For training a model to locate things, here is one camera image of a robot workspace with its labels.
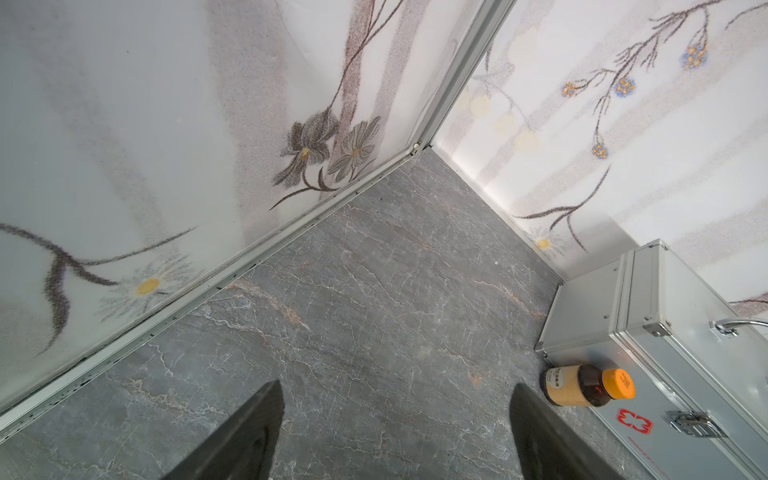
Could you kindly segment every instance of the painted flower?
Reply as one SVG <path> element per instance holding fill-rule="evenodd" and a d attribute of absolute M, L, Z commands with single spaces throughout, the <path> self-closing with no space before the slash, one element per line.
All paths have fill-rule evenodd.
<path fill-rule="evenodd" d="M 511 113 L 501 115 L 493 124 L 496 134 L 498 134 L 499 138 L 503 141 L 506 141 L 514 135 L 519 126 L 518 119 Z"/>
<path fill-rule="evenodd" d="M 560 95 L 566 98 L 575 97 L 579 90 L 580 90 L 579 87 L 577 87 L 571 82 L 568 82 L 565 85 L 563 85 L 563 90 L 560 93 Z"/>
<path fill-rule="evenodd" d="M 614 92 L 618 97 L 624 98 L 634 93 L 634 80 L 629 77 L 624 77 L 616 84 Z"/>
<path fill-rule="evenodd" d="M 541 142 L 535 131 L 524 127 L 515 138 L 515 152 L 520 155 L 533 155 L 541 148 Z"/>
<path fill-rule="evenodd" d="M 339 121 L 330 110 L 312 115 L 304 125 L 296 122 L 288 133 L 288 146 L 281 156 L 293 155 L 290 165 L 275 175 L 273 184 L 286 187 L 298 185 L 307 165 L 321 164 L 328 160 L 330 152 L 326 142 L 339 130 Z"/>
<path fill-rule="evenodd" d="M 707 45 L 697 43 L 688 45 L 685 53 L 680 57 L 680 64 L 684 70 L 693 70 L 699 68 L 707 62 Z"/>
<path fill-rule="evenodd" d="M 197 273 L 190 267 L 187 257 L 172 255 L 155 260 L 113 286 L 101 299 L 98 314 L 104 316 L 102 321 L 123 316 L 138 317 L 195 280 Z"/>
<path fill-rule="evenodd" d="M 548 228 L 537 227 L 528 235 L 535 246 L 548 257 L 556 257 L 565 253 L 563 239 Z"/>
<path fill-rule="evenodd" d="M 492 109 L 491 97 L 488 95 L 480 95 L 469 102 L 469 111 L 471 111 L 472 117 L 475 120 L 489 116 Z"/>
<path fill-rule="evenodd" d="M 464 89 L 462 94 L 458 96 L 453 108 L 456 109 L 457 111 L 466 110 L 467 108 L 469 108 L 470 101 L 472 101 L 472 94 L 469 93 L 469 87 L 467 87 Z"/>
<path fill-rule="evenodd" d="M 605 160 L 608 158 L 608 149 L 605 147 L 605 145 L 598 142 L 592 145 L 592 154 L 597 158 Z"/>
<path fill-rule="evenodd" d="M 379 120 L 381 117 L 374 118 L 370 124 L 361 121 L 344 138 L 341 157 L 328 168 L 328 173 L 336 174 L 337 182 L 368 160 L 373 152 L 373 138 L 379 132 Z"/>

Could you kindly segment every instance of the glass bottle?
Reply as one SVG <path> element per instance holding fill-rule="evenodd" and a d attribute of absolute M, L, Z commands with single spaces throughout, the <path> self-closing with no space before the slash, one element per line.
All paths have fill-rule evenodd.
<path fill-rule="evenodd" d="M 633 399 L 634 382 L 622 369 L 588 364 L 559 366 L 541 374 L 541 389 L 552 405 L 600 407 L 612 399 Z"/>

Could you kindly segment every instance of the orange bottle cap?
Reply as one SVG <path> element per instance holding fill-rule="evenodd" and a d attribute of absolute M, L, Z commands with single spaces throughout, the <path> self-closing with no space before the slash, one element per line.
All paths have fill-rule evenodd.
<path fill-rule="evenodd" d="M 622 369 L 603 370 L 603 387 L 614 399 L 633 399 L 634 382 L 629 373 Z"/>

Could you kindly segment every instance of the silver metal case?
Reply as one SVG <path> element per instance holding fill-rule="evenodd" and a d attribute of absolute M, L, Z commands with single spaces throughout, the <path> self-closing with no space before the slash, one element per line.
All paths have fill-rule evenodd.
<path fill-rule="evenodd" d="M 768 340 L 662 240 L 565 282 L 535 349 L 622 368 L 637 389 L 594 412 L 659 479 L 768 480 Z"/>

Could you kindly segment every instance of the patterned wallpaper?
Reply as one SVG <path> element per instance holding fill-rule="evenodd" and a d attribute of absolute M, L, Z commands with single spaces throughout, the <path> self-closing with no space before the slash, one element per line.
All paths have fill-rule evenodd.
<path fill-rule="evenodd" d="M 519 0 L 435 140 L 567 277 L 661 237 L 768 316 L 768 3 Z"/>
<path fill-rule="evenodd" d="M 0 408 L 408 147 L 479 0 L 0 6 Z"/>

